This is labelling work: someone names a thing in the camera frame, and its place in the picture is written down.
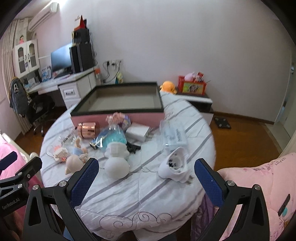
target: air conditioner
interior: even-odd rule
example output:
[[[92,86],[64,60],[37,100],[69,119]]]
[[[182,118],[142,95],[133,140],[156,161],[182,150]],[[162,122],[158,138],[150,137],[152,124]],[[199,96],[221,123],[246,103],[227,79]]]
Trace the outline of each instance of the air conditioner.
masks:
[[[49,17],[57,13],[59,4],[57,2],[53,2],[42,9],[33,19],[30,21],[28,30],[30,32],[34,32],[35,29],[44,21],[46,21]]]

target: screw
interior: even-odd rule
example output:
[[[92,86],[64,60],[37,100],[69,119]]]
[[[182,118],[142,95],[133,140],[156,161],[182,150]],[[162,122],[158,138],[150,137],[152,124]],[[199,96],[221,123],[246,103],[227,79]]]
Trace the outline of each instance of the screw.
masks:
[[[61,181],[61,182],[59,182],[59,186],[60,186],[60,187],[64,187],[66,184],[67,184],[66,181]]]
[[[232,181],[232,180],[228,180],[228,181],[227,181],[227,185],[230,186],[230,187],[234,187],[235,182]]]
[[[261,190],[261,187],[260,187],[258,184],[254,185],[254,188],[255,188],[257,191],[260,191],[260,190]]]
[[[32,189],[35,191],[35,190],[37,190],[39,188],[39,186],[36,184],[36,185],[34,185],[33,187],[32,187]]]

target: pink blanket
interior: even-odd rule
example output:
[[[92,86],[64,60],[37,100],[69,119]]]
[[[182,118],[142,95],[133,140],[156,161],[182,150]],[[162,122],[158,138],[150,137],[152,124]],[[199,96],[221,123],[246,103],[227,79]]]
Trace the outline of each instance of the pink blanket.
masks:
[[[238,186],[251,188],[254,184],[262,187],[266,201],[270,241],[282,233],[296,210],[296,153],[280,157],[259,167],[225,168],[218,171],[224,180],[233,180]],[[291,198],[286,210],[278,216],[288,194]],[[232,219],[220,240],[227,238],[237,220],[241,205],[237,206]]]
[[[0,180],[15,176],[16,172],[26,164],[25,160],[22,158],[19,151],[13,145],[7,143],[4,140],[4,138],[0,135],[0,159],[4,158],[12,151],[15,151],[17,153],[17,160],[1,173]],[[43,187],[43,184],[38,180],[36,176],[34,176],[29,181],[29,190],[31,190],[32,186],[35,184],[39,184]],[[22,222],[25,217],[25,210],[26,206],[17,210],[17,213],[21,217]]]

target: tablecloth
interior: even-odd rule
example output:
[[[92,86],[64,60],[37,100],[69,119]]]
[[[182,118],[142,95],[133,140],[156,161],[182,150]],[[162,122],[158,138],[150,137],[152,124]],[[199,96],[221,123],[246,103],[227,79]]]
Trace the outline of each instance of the tablecloth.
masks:
[[[189,168],[194,175],[194,162],[204,158],[211,167],[215,164],[215,145],[212,132],[202,115],[189,102],[173,94],[161,92],[165,118],[183,125],[188,138]],[[59,136],[73,128],[67,110],[48,130],[44,137],[40,157],[45,187],[69,180],[65,164],[52,157],[52,146]],[[127,161],[130,173],[123,179],[113,180],[104,172],[106,158],[99,150],[89,149],[89,157],[99,161],[100,170],[76,212],[86,227],[107,240],[116,240],[122,233],[132,230],[140,241],[159,240],[178,230],[197,211],[204,190],[195,176],[192,184],[162,179],[157,171],[165,159],[158,129],[153,137],[131,154]],[[89,146],[83,140],[82,146]]]

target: blue gripper pad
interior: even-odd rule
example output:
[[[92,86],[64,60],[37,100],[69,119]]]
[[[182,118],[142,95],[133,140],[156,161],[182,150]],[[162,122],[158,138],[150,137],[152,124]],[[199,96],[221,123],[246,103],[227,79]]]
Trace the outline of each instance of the blue gripper pad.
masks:
[[[13,151],[10,154],[8,154],[6,157],[0,160],[0,171],[4,171],[16,160],[17,160],[17,154],[15,151]]]
[[[70,194],[70,204],[73,208],[82,203],[99,172],[99,162],[94,158],[90,158],[79,172],[82,172],[82,174],[74,184]]]
[[[223,178],[217,172],[214,172],[204,159],[196,160],[194,172],[212,204],[222,207],[225,193],[227,193]]]

